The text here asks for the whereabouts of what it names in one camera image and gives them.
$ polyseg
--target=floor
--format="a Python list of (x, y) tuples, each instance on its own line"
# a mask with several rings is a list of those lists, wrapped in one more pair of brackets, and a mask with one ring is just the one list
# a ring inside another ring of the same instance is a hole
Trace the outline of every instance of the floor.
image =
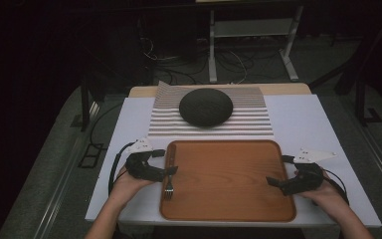
[[(239, 38), (216, 43), (219, 84), (288, 83), (279, 49), (286, 39)], [(311, 83), (344, 63), (358, 42), (341, 42), (330, 46), (328, 36), (298, 38), (290, 58), (299, 81)], [(171, 85), (208, 84), (207, 41), (197, 41), (200, 50), (195, 61), (181, 60), (163, 50), (157, 52), (153, 85), (158, 81)], [(153, 52), (146, 52), (149, 57)], [(333, 88), (339, 76), (312, 90), (323, 104), (333, 128), (382, 221), (382, 122), (360, 126), (353, 115), (354, 96), (337, 96)], [(68, 98), (48, 135), (32, 171), (15, 202), (0, 238), (82, 238), (91, 226), (84, 220), (92, 196), (101, 153), (95, 168), (77, 167), (89, 141), (108, 146), (114, 123), (126, 95), (108, 95), (94, 105), (92, 124), (85, 130), (73, 124), (81, 112), (81, 94), (76, 89)], [(382, 100), (374, 89), (367, 89), (367, 107), (382, 118)], [(151, 238), (152, 226), (121, 227), (134, 238)], [(382, 238), (382, 227), (373, 228)], [(337, 238), (338, 228), (306, 228), (305, 238)]]

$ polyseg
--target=wooden table edge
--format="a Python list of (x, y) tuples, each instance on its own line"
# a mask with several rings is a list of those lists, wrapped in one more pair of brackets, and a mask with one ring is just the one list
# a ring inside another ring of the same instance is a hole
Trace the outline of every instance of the wooden table edge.
[[(266, 95), (311, 95), (311, 90), (305, 83), (280, 83), (280, 84), (240, 84), (240, 85), (192, 85), (181, 86), (185, 88), (245, 88), (258, 87)], [(130, 98), (156, 97), (157, 86), (133, 87), (129, 92)]]

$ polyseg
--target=white tabletop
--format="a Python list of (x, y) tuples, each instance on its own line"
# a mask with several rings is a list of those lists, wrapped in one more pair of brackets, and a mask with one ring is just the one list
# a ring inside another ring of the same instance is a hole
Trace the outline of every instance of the white tabletop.
[[(333, 128), (316, 95), (265, 96), (269, 109), (275, 141), (282, 153), (296, 155), (300, 149), (331, 151), (337, 157), (318, 164), (336, 173), (345, 183), (349, 201), (355, 213), (367, 227), (379, 227), (377, 217), (355, 172), (352, 169)], [(108, 148), (95, 191), (86, 214), (86, 220), (96, 219), (107, 199), (107, 182), (115, 155), (127, 143), (147, 136), (154, 98), (128, 98), (122, 106), (113, 136)], [(166, 149), (173, 139), (155, 139), (151, 144), (155, 149)], [(125, 152), (118, 164), (120, 168), (126, 161)], [(150, 158), (150, 165), (164, 167), (164, 158)], [(294, 166), (286, 166), (288, 177), (294, 177)], [(222, 222), (222, 221), (173, 221), (164, 219), (159, 213), (161, 183), (156, 182), (141, 189), (121, 212), (119, 220), (123, 223), (140, 225), (210, 225), (210, 226), (257, 226), (257, 227), (315, 227), (334, 224), (328, 216), (310, 200), (294, 196), (296, 218), (292, 222)]]

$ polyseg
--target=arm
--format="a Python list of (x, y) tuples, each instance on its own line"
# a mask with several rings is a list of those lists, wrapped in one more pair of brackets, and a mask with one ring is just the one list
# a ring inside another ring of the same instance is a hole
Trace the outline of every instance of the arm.
[(345, 239), (373, 238), (355, 212), (327, 181), (324, 180), (316, 190), (303, 192), (299, 195), (311, 199), (327, 213), (340, 226)]
[(144, 186), (152, 181), (136, 179), (125, 172), (123, 167), (118, 175), (121, 177), (115, 182), (106, 203), (100, 210), (92, 228), (86, 235), (87, 239), (111, 238), (116, 227), (117, 218), (126, 206), (126, 203)]

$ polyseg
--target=gray carpet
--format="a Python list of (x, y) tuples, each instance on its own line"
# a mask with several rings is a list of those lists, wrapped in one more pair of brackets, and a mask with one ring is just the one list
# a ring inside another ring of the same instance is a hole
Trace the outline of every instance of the gray carpet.
[[(287, 73), (277, 54), (283, 42), (283, 39), (261, 39), (256, 42), (241, 40), (234, 43), (233, 48), (227, 48), (230, 46), (228, 42), (220, 42), (219, 47), (234, 51), (243, 59), (243, 64), (248, 67), (244, 83), (287, 83)], [(327, 37), (296, 40), (290, 58), (302, 82), (310, 83), (339, 66), (349, 58), (357, 46), (356, 42), (338, 43), (333, 47), (329, 44), (330, 39)], [(222, 50), (218, 49), (217, 58), (224, 59), (220, 60), (217, 66), (219, 83), (240, 81), (244, 76), (240, 63), (235, 56), (228, 54), (228, 51), (219, 51)], [(204, 63), (206, 55), (202, 56), (204, 57), (199, 58), (198, 62), (186, 65), (178, 62), (159, 64), (160, 68), (155, 71), (153, 84), (156, 85), (158, 81), (171, 82), (174, 85), (189, 85), (193, 81), (207, 84), (207, 66)], [(192, 75), (172, 76), (166, 69)], [(335, 77), (313, 92), (319, 95), (340, 143), (382, 221), (382, 171), (377, 165), (374, 151), (370, 149), (363, 135), (365, 128), (360, 127), (353, 117), (353, 95), (338, 97), (332, 90), (337, 80), (338, 77)], [(123, 97), (106, 97), (104, 103), (98, 104), (99, 111), (93, 115), (92, 125), (85, 132), (80, 132), (78, 127), (71, 126), (75, 116), (81, 114), (80, 92), (73, 92), (61, 109), (1, 230), (0, 238), (35, 238), (35, 235), (36, 238), (84, 237), (91, 226), (84, 218), (104, 152), (96, 168), (78, 168), (77, 163), (85, 154), (93, 123), (97, 122), (93, 141), (103, 143), (104, 147), (108, 146)], [(367, 92), (367, 106), (376, 109), (382, 117), (382, 100), (372, 89)], [(371, 123), (368, 130), (382, 149), (382, 122)], [(153, 230), (149, 226), (122, 225), (121, 228), (135, 238), (151, 238)], [(382, 227), (371, 231), (376, 238), (382, 238)], [(338, 228), (310, 228), (303, 229), (303, 232), (307, 239), (337, 238)]]

